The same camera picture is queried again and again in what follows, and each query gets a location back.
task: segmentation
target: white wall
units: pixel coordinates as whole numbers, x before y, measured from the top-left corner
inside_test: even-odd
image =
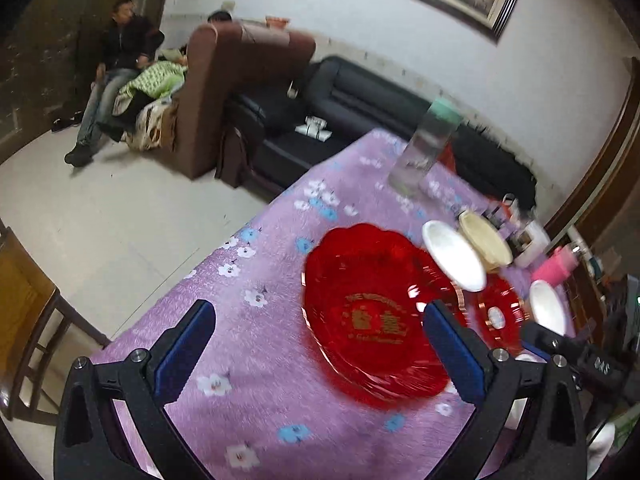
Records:
[[[223,1],[166,0],[168,42],[186,42],[193,18]],[[630,79],[624,57],[638,52],[607,0],[518,0],[497,44],[417,0],[233,1],[239,18],[285,16],[424,74],[505,131],[562,197],[613,126]]]

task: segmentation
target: blue jeans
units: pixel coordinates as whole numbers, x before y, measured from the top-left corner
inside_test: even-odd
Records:
[[[96,123],[118,126],[111,117],[118,91],[129,81],[135,79],[139,73],[138,70],[131,68],[115,68],[109,70],[104,75],[104,79],[94,85],[82,116],[80,131],[78,131],[78,144],[92,148],[97,145],[102,133]]]

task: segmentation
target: floral tablecloth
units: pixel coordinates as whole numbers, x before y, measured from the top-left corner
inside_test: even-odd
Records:
[[[459,206],[487,206],[440,165],[422,183],[430,198],[397,195],[386,176],[404,146],[374,130],[311,169],[94,356],[111,362],[150,348],[195,300],[214,305],[215,334],[166,411],[217,480],[422,479],[472,413],[450,383],[416,408],[359,404],[330,385],[308,351],[300,275],[328,230],[370,222],[420,244],[427,220],[453,224]],[[527,292],[526,270],[503,275]],[[140,465],[159,476],[127,413],[119,413]]]

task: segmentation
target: tile floor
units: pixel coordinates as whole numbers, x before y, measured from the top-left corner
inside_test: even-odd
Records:
[[[63,158],[76,133],[46,133],[0,165],[0,217],[69,303],[115,338],[267,198],[232,189],[212,173],[192,182],[110,140],[93,164],[75,170]],[[59,399],[73,358],[94,349],[71,331],[52,364],[47,393]],[[7,426],[51,479],[54,428]]]

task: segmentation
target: brown sofa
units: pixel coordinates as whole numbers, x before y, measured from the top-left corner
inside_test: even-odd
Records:
[[[224,103],[232,92],[292,81],[316,50],[313,37],[241,23],[204,24],[188,44],[189,72],[178,96],[174,140],[159,158],[189,178],[216,167]]]

